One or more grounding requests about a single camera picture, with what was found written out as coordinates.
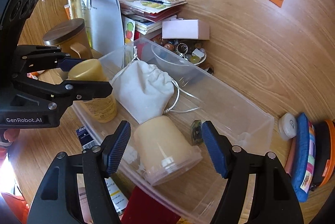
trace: product label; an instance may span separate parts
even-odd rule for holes
[[[70,18],[73,19],[71,0],[67,0],[67,3],[69,4],[69,7],[70,7]]]
[[[118,213],[127,207],[128,200],[111,178],[105,180],[109,195],[111,196],[115,210]]]
[[[93,118],[100,123],[111,121],[117,114],[116,101],[112,94],[105,99],[92,99],[82,103]]]
[[[87,132],[85,127],[81,127],[80,129],[76,130],[78,139],[80,144],[82,145],[83,149],[90,149],[96,145],[98,145],[95,140],[91,137],[91,135]]]

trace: yellow bottle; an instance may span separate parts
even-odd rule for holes
[[[69,72],[69,80],[108,81],[101,63],[96,59],[83,61]],[[110,94],[105,99],[92,99],[81,102],[84,109],[100,123],[111,121],[117,114],[115,97]]]
[[[88,10],[82,0],[68,0],[70,6],[70,17],[71,19],[83,18],[85,20],[85,26],[89,26],[90,18]],[[90,47],[92,47],[91,33],[88,28],[86,28],[88,42]]]

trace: stack of books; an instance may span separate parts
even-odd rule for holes
[[[186,0],[119,0],[121,13],[135,21],[135,39],[152,39],[161,33],[162,22],[177,18]]]

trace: clear plastic storage box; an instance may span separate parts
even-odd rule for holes
[[[191,64],[177,54],[147,39],[141,38],[131,45],[107,54],[100,59],[105,74],[111,80],[132,59],[133,45],[138,57],[169,73],[179,86],[195,95],[198,102],[183,93],[174,109],[187,110],[200,106],[195,111],[168,116],[191,143],[191,124],[194,120],[211,120],[218,132],[226,135],[233,145],[240,145],[249,153],[264,155],[270,148],[274,118],[262,111],[240,93]],[[168,106],[175,101],[175,95]],[[88,132],[101,143],[105,136],[113,134],[121,120],[127,120],[132,133],[138,127],[135,119],[118,104],[118,115],[102,124],[92,119],[79,102],[73,108]],[[226,184],[216,173],[205,144],[200,146],[202,161],[184,174],[158,186],[151,186],[144,179],[144,168],[136,151],[133,136],[130,138],[119,170],[139,186],[145,193],[171,211],[192,223],[210,223],[219,204]],[[253,183],[250,182],[245,205],[251,200]]]

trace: white cable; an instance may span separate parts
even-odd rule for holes
[[[164,114],[167,114],[168,112],[175,112],[175,113],[188,113],[189,111],[194,111],[194,110],[197,110],[197,109],[200,109],[200,107],[196,107],[196,108],[193,108],[193,109],[189,109],[189,110],[186,110],[186,111],[177,111],[177,110],[172,110],[175,105],[177,104],[178,100],[179,100],[179,96],[180,96],[180,91],[182,91],[183,93],[185,93],[186,95],[190,96],[190,97],[193,97],[199,101],[202,102],[202,100],[198,99],[196,96],[184,91],[182,88],[179,87],[178,83],[172,79],[172,83],[175,85],[175,87],[177,88],[177,97],[175,98],[175,102],[172,104],[172,106],[168,109],[166,109],[164,111]]]

